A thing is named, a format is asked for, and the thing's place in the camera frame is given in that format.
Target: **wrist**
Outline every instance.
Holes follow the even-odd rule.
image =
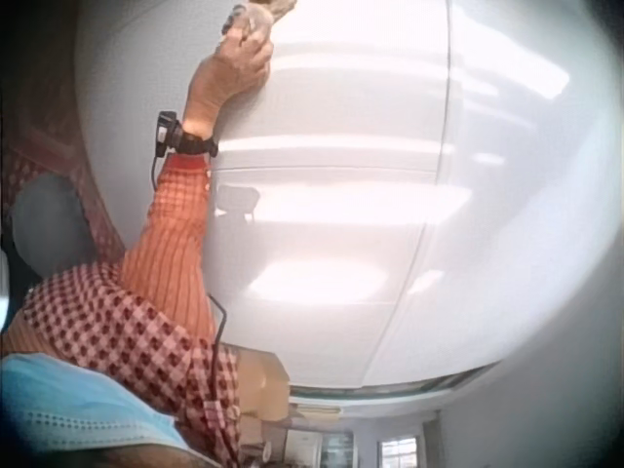
[[[187,102],[181,122],[182,129],[201,139],[210,138],[213,135],[219,110],[220,106],[215,104],[202,103],[199,105]]]

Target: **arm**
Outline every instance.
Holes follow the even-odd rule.
[[[269,28],[244,39],[249,24],[238,10],[216,52],[203,60],[191,80],[182,127],[208,139],[220,108],[232,96],[261,86],[273,45]],[[210,162],[169,156],[138,243],[122,263],[121,286],[152,302],[198,337],[212,342],[215,323],[201,271],[210,189]]]

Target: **face mask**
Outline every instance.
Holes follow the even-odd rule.
[[[175,419],[152,409],[106,375],[43,354],[2,363],[2,402],[34,452],[155,444],[190,451]]]

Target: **black wire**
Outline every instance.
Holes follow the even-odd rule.
[[[154,189],[154,191],[156,191],[156,160],[158,159],[158,156],[154,156],[154,159],[152,159],[152,188]]]
[[[208,294],[210,300],[214,303],[216,308],[219,310],[223,318],[221,319],[221,323],[218,325],[218,331],[216,332],[216,336],[214,337],[213,343],[213,362],[211,369],[211,387],[213,390],[213,395],[216,398],[216,357],[218,355],[218,345],[221,342],[221,336],[223,335],[223,329],[225,328],[225,322],[227,322],[227,312],[225,311],[225,307],[221,305],[221,303],[216,300],[212,294]]]

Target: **checkered shirt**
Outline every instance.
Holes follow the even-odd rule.
[[[212,346],[119,286],[116,265],[81,265],[44,281],[22,308],[26,322],[71,363],[105,373],[172,414],[189,445],[240,465],[237,356]]]

